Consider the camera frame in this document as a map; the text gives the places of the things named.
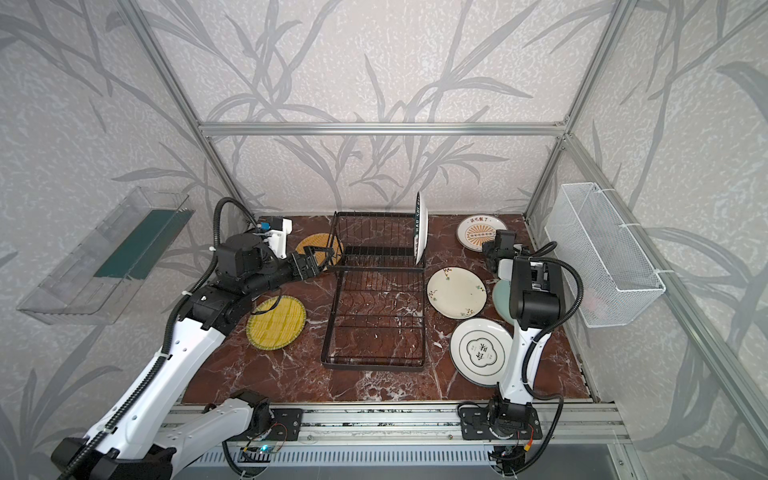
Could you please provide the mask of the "white plate green text rim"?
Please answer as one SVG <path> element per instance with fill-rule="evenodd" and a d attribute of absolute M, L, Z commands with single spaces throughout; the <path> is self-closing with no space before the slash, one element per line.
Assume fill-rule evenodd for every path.
<path fill-rule="evenodd" d="M 414 218 L 414 257 L 415 263 L 419 264 L 423 258 L 428 241 L 428 208 L 420 192 L 418 192 L 416 196 Z"/>

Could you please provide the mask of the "white plate orange sunburst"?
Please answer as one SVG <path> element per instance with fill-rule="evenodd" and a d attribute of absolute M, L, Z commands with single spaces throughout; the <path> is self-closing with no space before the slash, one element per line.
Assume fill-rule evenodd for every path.
<path fill-rule="evenodd" d="M 497 230 L 506 229 L 506 224 L 499 218 L 478 214 L 463 219 L 457 228 L 456 236 L 464 248 L 481 252 L 484 243 L 495 239 Z"/>

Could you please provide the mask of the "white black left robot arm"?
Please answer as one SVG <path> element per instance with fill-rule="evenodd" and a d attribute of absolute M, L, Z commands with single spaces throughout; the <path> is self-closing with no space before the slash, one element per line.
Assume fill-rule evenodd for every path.
<path fill-rule="evenodd" d="M 162 435 L 161 424 L 211 354 L 244 318 L 260 315 L 254 302 L 288 283 L 319 276 L 331 247 L 287 252 L 290 223 L 258 220 L 232 197 L 213 211 L 213 257 L 183 292 L 166 322 L 160 349 L 131 387 L 87 433 L 67 437 L 51 461 L 63 479 L 171 479 L 215 445 L 245 435 L 268 435 L 275 420 L 267 397 L 249 390 Z"/>

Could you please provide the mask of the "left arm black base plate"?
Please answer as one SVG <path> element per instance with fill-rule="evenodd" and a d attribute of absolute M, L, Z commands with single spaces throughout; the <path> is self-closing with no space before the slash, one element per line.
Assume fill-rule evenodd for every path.
<path fill-rule="evenodd" d="M 256 425 L 236 441 L 294 442 L 299 438 L 304 410 L 301 408 L 277 408 L 271 410 L 271 419 L 261 426 Z"/>

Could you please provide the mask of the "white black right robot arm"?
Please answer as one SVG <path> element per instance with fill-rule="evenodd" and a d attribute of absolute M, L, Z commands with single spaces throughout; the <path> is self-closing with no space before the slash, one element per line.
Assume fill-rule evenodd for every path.
<path fill-rule="evenodd" d="M 564 401 L 535 390 L 543 349 L 551 334 L 572 318 L 584 299 L 584 283 L 567 262 L 550 256 L 555 241 L 536 251 L 518 246 L 516 233 L 498 230 L 482 244 L 486 267 L 508 284 L 502 303 L 514 329 L 510 363 L 487 407 L 491 434 L 498 438 L 535 433 L 534 400 Z"/>

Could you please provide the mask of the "mint green flower plate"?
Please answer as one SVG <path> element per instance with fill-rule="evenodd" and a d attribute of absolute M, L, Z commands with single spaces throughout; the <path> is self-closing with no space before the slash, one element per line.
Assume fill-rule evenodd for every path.
<path fill-rule="evenodd" d="M 509 324 L 514 323 L 514 318 L 510 314 L 510 282 L 499 280 L 492 291 L 493 306 L 499 316 Z"/>

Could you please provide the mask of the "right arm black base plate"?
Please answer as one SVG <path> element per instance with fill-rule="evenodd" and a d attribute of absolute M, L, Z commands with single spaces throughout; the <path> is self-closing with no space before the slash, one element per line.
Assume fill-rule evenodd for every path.
<path fill-rule="evenodd" d="M 457 407 L 464 440 L 542 440 L 538 413 L 531 403 L 462 402 Z"/>

